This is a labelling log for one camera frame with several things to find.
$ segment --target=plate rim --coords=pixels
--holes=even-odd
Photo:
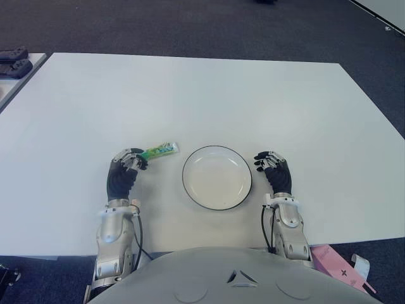
[[[250,174],[250,176],[251,176],[251,185],[250,185],[250,187],[249,187],[249,191],[247,192],[247,194],[245,195],[245,197],[244,197],[239,203],[237,203],[235,206],[232,206],[232,207],[230,207],[230,208],[226,208],[226,209],[212,209],[212,208],[203,206],[202,204],[198,203],[194,198],[192,198],[192,196],[190,195],[190,193],[187,191],[187,188],[185,187],[185,184],[184,184],[184,168],[185,168],[185,164],[189,161],[190,157],[191,157],[195,152],[197,152],[197,151],[199,151],[199,150],[201,150],[201,149],[204,149],[204,148],[209,148],[209,147],[225,148],[225,149],[228,149],[228,150],[230,150],[230,151],[236,153],[236,154],[239,155],[240,158],[244,161],[244,163],[246,164],[247,169],[249,170],[249,174]],[[241,203],[243,203],[243,202],[246,200],[246,198],[249,196],[249,194],[251,193],[251,190],[252,190],[253,177],[252,177],[252,171],[251,171],[251,169],[249,168],[249,165],[247,164],[246,160],[243,158],[242,155],[240,155],[238,152],[236,152],[235,150],[233,150],[233,149],[231,149],[231,148],[228,148],[228,147],[225,147],[225,146],[219,146],[219,145],[217,145],[217,144],[210,144],[210,145],[208,145],[208,146],[204,146],[204,147],[201,147],[201,148],[196,149],[195,151],[193,151],[193,152],[189,155],[189,157],[187,157],[187,159],[185,160],[185,162],[184,162],[184,164],[183,164],[183,170],[182,170],[182,184],[183,184],[183,188],[184,188],[185,192],[187,193],[187,195],[189,196],[189,198],[190,198],[193,202],[195,202],[197,205],[199,205],[199,206],[201,206],[201,207],[203,207],[203,208],[205,208],[205,209],[208,209],[208,210],[213,210],[213,211],[225,211],[225,210],[233,209],[233,208],[239,206]]]

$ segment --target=black cable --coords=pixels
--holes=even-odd
[[[271,220],[271,248],[270,248],[270,252],[271,253],[275,253],[275,248],[273,247],[273,230],[274,230],[274,216],[275,216],[275,212],[276,212],[276,208],[274,207],[270,207],[271,209],[273,209],[273,218]]]
[[[266,235],[266,231],[265,231],[265,222],[263,220],[263,217],[265,214],[265,209],[266,209],[266,206],[263,205],[263,209],[261,210],[261,230],[263,231],[263,235],[265,236],[265,240],[266,240],[266,244],[267,244],[267,251],[271,252],[270,244],[268,243],[268,239],[267,239],[267,235]],[[271,240],[273,240],[273,231],[271,232]]]
[[[139,250],[138,250],[137,260],[136,260],[135,265],[134,265],[134,270],[138,269],[140,255],[142,254],[142,245],[144,244],[144,231],[142,230],[142,221],[140,220],[140,215],[139,214],[138,214],[137,218],[138,218],[138,223],[139,223],[140,243],[139,243]]]
[[[263,231],[263,235],[265,236],[265,241],[267,244],[267,251],[270,253],[274,253],[275,252],[275,248],[273,247],[273,230],[274,230],[274,216],[275,216],[275,211],[276,209],[274,207],[270,207],[271,209],[273,209],[273,216],[271,219],[271,238],[270,238],[270,244],[268,242],[268,238],[266,235],[266,231],[265,231],[265,222],[263,220],[264,214],[265,214],[265,209],[266,206],[263,205],[263,209],[261,210],[261,230]]]
[[[136,233],[135,231],[134,231],[134,234],[135,234],[135,242],[137,242],[138,247],[140,247],[140,244],[139,244],[139,242],[138,242],[137,233]],[[145,255],[146,255],[148,258],[151,259],[151,261],[154,260],[154,258],[151,257],[151,255],[150,255],[148,252],[146,252],[146,250],[145,250],[144,248],[142,248],[142,252],[145,253]]]

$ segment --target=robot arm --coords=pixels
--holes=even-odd
[[[265,194],[263,205],[263,211],[273,210],[269,252],[290,260],[302,261],[301,263],[313,268],[311,251],[304,235],[304,221],[298,212],[299,202],[292,196],[292,180],[287,161],[273,151],[261,152],[254,159],[257,170],[266,174],[274,193],[273,196],[270,193]]]
[[[147,161],[139,155],[142,152],[143,150],[136,148],[124,149],[113,158],[109,166],[108,204],[101,214],[101,225],[97,231],[97,260],[85,303],[120,282],[139,265],[140,252],[135,264],[132,253],[135,236],[132,218],[137,217],[141,226],[139,209],[130,204],[128,195],[138,170],[147,168]],[[142,234],[139,247],[142,248]]]

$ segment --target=gray carpet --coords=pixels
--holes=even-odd
[[[23,44],[33,53],[340,63],[405,135],[405,39],[384,31],[383,23],[348,0],[279,0],[274,5],[255,0],[3,0],[0,5],[0,49]],[[370,260],[370,283],[384,303],[405,303],[404,239],[334,247],[346,258],[358,253]],[[0,257],[0,262],[24,272],[4,303],[79,304],[94,258]]]

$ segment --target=white plate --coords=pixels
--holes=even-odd
[[[197,204],[226,210],[247,197],[252,175],[246,161],[234,150],[207,146],[193,152],[185,161],[183,185]]]

